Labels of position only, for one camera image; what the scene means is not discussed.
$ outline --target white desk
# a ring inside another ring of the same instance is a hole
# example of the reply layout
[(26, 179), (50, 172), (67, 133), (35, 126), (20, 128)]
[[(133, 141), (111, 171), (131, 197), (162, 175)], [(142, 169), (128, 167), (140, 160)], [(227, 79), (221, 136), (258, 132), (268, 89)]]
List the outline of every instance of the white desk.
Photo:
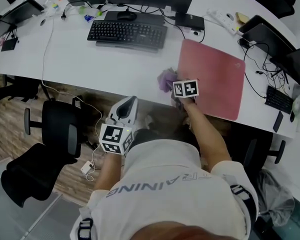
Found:
[[(17, 0), (11, 6), (15, 7), (22, 1), (24, 0)], [(292, 32), (255, 0), (193, 0), (188, 13), (203, 16), (208, 8), (222, 9), (233, 15), (235, 12), (241, 12), (249, 17), (258, 14), (298, 47)], [(44, 51), (53, 27), (53, 17), (47, 18), (46, 23), (40, 26), (44, 18), (44, 15), (33, 18), (18, 28), (20, 43), (16, 45), (15, 50), (0, 52), (1, 74), (41, 79)], [(177, 69), (183, 40), (180, 30), (168, 25), (164, 49), (152, 54), (121, 48), (96, 47), (94, 42), (87, 41), (91, 24), (81, 15), (70, 15), (66, 21), (61, 21), (60, 15), (54, 17), (53, 34), (45, 55), (43, 79), (124, 96), (136, 95), (139, 99), (170, 105), (170, 93), (159, 90), (157, 76), (167, 68)], [(240, 38), (238, 35), (232, 36), (221, 26), (208, 21), (205, 22), (205, 32), (204, 44), (243, 59), (244, 52), (237, 44)], [(198, 41), (202, 38), (191, 33), (185, 33), (185, 36)], [(256, 48), (249, 51), (249, 56), (261, 66), (266, 54)], [(251, 84), (257, 92), (265, 94), (268, 85), (266, 77), (255, 74), (258, 68), (254, 61), (249, 58), (245, 61), (246, 74)], [(290, 77), (289, 82), (291, 86), (294, 83)], [(272, 132), (278, 110), (264, 105), (264, 102), (265, 100), (259, 98), (245, 80), (236, 122)], [(278, 134), (293, 138), (297, 120), (291, 123), (290, 116), (285, 113), (283, 115)]]

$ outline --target power strip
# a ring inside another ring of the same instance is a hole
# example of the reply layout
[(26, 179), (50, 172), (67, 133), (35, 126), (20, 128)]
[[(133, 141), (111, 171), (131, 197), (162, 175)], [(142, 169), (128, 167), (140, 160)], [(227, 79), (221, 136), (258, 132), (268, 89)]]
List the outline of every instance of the power strip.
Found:
[(230, 34), (235, 35), (237, 33), (235, 21), (231, 20), (225, 12), (219, 9), (208, 9), (206, 14), (219, 22), (226, 30), (230, 32)]

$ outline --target green object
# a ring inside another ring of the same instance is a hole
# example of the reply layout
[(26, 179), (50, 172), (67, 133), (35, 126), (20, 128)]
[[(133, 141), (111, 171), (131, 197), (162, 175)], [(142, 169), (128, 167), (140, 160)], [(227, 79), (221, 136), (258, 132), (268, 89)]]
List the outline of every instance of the green object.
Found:
[(86, 7), (85, 6), (80, 6), (79, 14), (85, 14), (85, 12), (86, 12)]

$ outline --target black keyboard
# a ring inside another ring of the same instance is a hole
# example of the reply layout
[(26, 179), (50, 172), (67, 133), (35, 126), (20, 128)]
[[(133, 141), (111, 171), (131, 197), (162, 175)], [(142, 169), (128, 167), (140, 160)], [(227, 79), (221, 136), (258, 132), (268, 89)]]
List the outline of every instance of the black keyboard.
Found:
[(157, 50), (164, 47), (166, 34), (166, 26), (116, 20), (94, 20), (87, 40), (96, 41), (97, 44), (123, 44)]
[(290, 115), (294, 100), (281, 91), (268, 86), (265, 104)]

